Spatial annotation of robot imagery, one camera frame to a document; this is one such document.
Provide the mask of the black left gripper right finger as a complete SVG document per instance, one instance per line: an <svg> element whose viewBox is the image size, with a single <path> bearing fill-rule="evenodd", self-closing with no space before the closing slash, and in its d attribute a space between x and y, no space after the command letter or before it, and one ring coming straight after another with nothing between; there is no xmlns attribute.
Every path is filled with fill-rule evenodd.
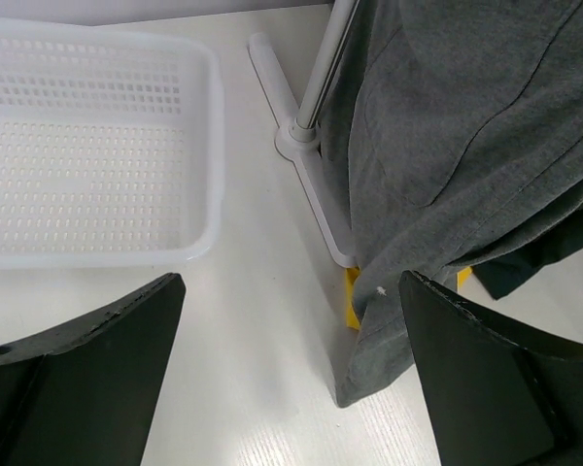
<svg viewBox="0 0 583 466"><path fill-rule="evenodd" d="M416 272L401 306L443 465L583 465L583 344Z"/></svg>

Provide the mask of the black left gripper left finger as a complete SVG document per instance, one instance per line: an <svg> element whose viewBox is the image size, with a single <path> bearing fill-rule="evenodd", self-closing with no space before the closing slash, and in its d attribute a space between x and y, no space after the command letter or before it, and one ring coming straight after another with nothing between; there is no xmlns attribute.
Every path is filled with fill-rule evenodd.
<svg viewBox="0 0 583 466"><path fill-rule="evenodd" d="M0 345L0 465L138 465L186 294L176 273Z"/></svg>

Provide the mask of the grey shorts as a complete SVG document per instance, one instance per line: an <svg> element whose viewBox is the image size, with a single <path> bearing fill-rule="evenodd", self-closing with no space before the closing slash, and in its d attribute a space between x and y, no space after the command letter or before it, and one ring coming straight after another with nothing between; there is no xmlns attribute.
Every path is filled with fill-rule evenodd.
<svg viewBox="0 0 583 466"><path fill-rule="evenodd" d="M583 180L583 1L363 1L321 116L326 176L349 216L350 184L384 177L415 204L452 177ZM531 242L531 223L481 250ZM348 407L413 362L398 283L370 280L336 402Z"/></svg>

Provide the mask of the dark navy shorts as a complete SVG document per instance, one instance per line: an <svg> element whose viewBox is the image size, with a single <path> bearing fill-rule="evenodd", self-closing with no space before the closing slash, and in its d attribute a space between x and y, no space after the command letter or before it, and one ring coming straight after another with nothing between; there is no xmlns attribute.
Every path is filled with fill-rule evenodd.
<svg viewBox="0 0 583 466"><path fill-rule="evenodd" d="M583 250L583 208L523 247L472 267L472 274L498 300L541 269Z"/></svg>

